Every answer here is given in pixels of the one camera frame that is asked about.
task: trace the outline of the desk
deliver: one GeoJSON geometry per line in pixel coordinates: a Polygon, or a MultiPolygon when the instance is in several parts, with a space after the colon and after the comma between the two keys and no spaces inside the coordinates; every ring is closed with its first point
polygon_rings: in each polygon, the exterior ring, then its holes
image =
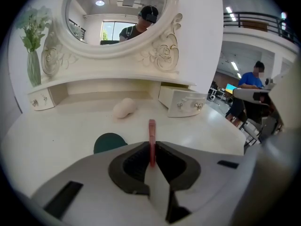
{"type": "Polygon", "coordinates": [[[210,88],[209,90],[212,90],[211,96],[214,96],[216,94],[216,92],[217,92],[217,90],[213,89],[213,88],[210,88]]]}
{"type": "Polygon", "coordinates": [[[147,141],[149,119],[156,120],[158,141],[244,154],[245,135],[208,105],[196,116],[168,118],[166,107],[158,100],[135,101],[138,109],[124,119],[112,116],[120,99],[81,101],[72,96],[55,108],[22,114],[1,145],[3,166],[12,186],[31,196],[57,173],[92,155],[96,139],[104,133],[117,133],[128,144],[147,141]]]}
{"type": "Polygon", "coordinates": [[[225,95],[225,92],[224,92],[224,91],[221,91],[221,90],[218,90],[218,91],[222,93],[222,96],[218,96],[218,98],[220,98],[221,100],[223,100],[224,95],[225,95]]]}

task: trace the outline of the railing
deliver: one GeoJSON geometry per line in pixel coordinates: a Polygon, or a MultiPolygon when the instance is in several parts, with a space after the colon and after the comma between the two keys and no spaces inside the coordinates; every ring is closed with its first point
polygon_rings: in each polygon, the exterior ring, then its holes
{"type": "Polygon", "coordinates": [[[224,27],[236,26],[239,28],[251,28],[277,34],[301,47],[301,44],[292,30],[289,22],[276,16],[254,12],[224,13],[224,27]]]}
{"type": "Polygon", "coordinates": [[[72,23],[72,24],[74,24],[75,26],[80,27],[81,38],[84,40],[85,39],[85,32],[86,32],[86,30],[84,30],[81,26],[79,26],[78,24],[76,24],[75,22],[73,22],[71,19],[69,19],[69,22],[72,23]]]}

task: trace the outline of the blue shirt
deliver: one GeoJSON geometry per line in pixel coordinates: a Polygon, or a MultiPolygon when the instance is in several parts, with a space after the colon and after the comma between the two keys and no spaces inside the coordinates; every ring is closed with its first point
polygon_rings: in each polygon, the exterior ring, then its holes
{"type": "Polygon", "coordinates": [[[256,85],[259,88],[263,87],[261,80],[256,78],[252,72],[243,74],[243,77],[241,77],[240,81],[238,82],[238,86],[242,84],[256,85]]]}

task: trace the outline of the computer monitor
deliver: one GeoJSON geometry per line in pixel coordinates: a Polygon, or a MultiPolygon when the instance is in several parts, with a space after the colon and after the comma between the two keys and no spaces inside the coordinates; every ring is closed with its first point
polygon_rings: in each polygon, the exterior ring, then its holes
{"type": "Polygon", "coordinates": [[[236,89],[237,87],[233,86],[233,85],[230,85],[230,84],[227,84],[226,86],[226,91],[229,92],[230,94],[233,94],[233,90],[236,89]]]}

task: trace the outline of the makeup sponge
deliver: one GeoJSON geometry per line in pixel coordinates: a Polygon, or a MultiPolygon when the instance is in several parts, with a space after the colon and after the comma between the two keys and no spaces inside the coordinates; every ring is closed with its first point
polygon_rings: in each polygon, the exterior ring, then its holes
{"type": "Polygon", "coordinates": [[[116,118],[124,118],[128,114],[135,112],[136,103],[130,98],[123,99],[120,103],[116,104],[113,108],[113,116],[116,118]]]}

